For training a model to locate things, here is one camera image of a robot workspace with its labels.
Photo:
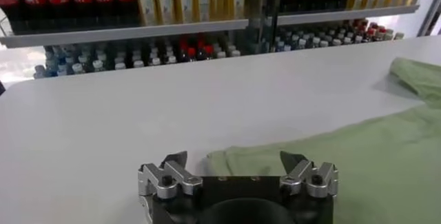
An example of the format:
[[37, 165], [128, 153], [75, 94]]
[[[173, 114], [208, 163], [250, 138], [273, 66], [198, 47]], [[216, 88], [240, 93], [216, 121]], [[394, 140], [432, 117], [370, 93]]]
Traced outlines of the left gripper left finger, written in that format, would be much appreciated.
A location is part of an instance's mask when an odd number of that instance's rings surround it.
[[175, 198], [178, 192], [195, 196], [203, 187], [203, 179], [185, 169], [187, 151], [168, 154], [159, 166], [142, 164], [138, 169], [139, 197], [146, 199], [156, 195], [167, 200]]

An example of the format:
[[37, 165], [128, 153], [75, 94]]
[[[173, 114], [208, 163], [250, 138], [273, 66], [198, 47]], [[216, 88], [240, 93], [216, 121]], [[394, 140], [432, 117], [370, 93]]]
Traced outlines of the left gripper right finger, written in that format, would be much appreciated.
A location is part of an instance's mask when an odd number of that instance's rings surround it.
[[287, 172], [280, 177], [281, 189], [293, 196], [306, 192], [313, 198], [335, 197], [338, 193], [338, 169], [333, 163], [319, 167], [302, 154], [281, 151], [280, 160]]

